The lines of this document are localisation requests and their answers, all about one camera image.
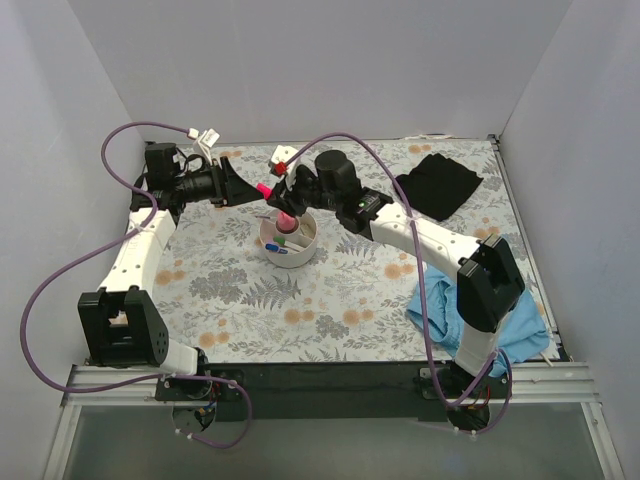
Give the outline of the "pink pack of pens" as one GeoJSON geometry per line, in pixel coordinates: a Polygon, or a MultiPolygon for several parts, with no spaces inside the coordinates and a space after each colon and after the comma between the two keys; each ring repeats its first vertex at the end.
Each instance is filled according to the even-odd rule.
{"type": "Polygon", "coordinates": [[[299,222],[296,217],[290,216],[280,211],[276,217],[276,229],[283,234],[290,234],[299,228],[299,222]]]}

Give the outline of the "white round divided organizer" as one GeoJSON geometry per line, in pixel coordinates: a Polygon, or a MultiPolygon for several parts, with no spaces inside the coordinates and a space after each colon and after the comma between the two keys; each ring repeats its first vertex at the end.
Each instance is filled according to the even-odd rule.
{"type": "Polygon", "coordinates": [[[317,222],[310,213],[305,213],[296,219],[291,231],[285,232],[279,228],[278,214],[279,211],[273,209],[266,215],[258,215],[262,252],[278,267],[285,269],[302,267],[316,252],[317,222]]]}

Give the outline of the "green capped white marker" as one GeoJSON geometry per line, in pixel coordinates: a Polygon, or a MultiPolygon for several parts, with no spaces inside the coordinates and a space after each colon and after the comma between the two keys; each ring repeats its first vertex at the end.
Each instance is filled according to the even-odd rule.
{"type": "Polygon", "coordinates": [[[283,246],[285,248],[300,249],[300,250],[303,249],[303,246],[301,246],[301,245],[299,245],[299,244],[297,244],[295,242],[292,242],[290,240],[287,240],[284,237],[274,237],[274,241],[277,244],[279,244],[279,245],[281,245],[281,246],[283,246]]]}

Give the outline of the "blue capped white marker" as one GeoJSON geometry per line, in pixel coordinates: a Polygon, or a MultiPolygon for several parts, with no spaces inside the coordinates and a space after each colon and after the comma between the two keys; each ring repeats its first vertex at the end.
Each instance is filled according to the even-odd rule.
{"type": "Polygon", "coordinates": [[[288,254],[289,250],[286,249],[285,247],[276,244],[276,243],[266,243],[265,244],[265,248],[267,251],[273,252],[273,253],[278,253],[278,254],[288,254]]]}

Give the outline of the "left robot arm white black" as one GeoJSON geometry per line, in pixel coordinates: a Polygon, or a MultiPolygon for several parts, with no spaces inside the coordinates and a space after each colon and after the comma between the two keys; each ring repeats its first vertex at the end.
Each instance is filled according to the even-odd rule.
{"type": "Polygon", "coordinates": [[[190,155],[179,162],[178,152],[174,143],[146,146],[146,171],[134,183],[127,238],[98,289],[80,296],[78,313],[91,365],[148,366],[180,374],[180,390],[200,400],[211,392],[213,377],[198,366],[202,355],[197,348],[171,339],[153,302],[160,260],[188,204],[231,207],[262,196],[235,172],[228,157],[190,155]]]}

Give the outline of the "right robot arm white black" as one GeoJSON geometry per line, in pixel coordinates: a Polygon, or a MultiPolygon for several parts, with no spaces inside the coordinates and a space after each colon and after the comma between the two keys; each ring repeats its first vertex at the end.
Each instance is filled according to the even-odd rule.
{"type": "Polygon", "coordinates": [[[462,397],[479,395],[489,384],[503,320],[525,290],[507,241],[498,235],[479,240],[415,217],[410,208],[362,186],[339,150],[321,153],[313,169],[300,164],[299,155],[292,147],[272,154],[270,170],[279,181],[263,191],[267,203],[290,216],[309,208],[331,211],[347,231],[396,247],[453,280],[464,324],[451,380],[462,397]]]}

